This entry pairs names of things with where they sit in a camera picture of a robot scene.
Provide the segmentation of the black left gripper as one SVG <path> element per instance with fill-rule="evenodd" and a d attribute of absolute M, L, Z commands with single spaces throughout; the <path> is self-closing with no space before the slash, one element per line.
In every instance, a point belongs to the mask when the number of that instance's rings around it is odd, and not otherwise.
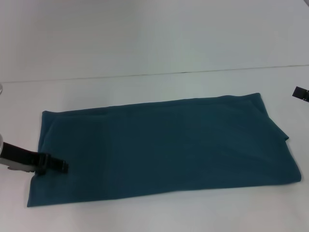
<path fill-rule="evenodd" d="M 28 151 L 17 146 L 3 143 L 1 163 L 13 171 L 38 172 L 46 174 L 48 170 L 67 173 L 69 165 L 49 154 Z"/>

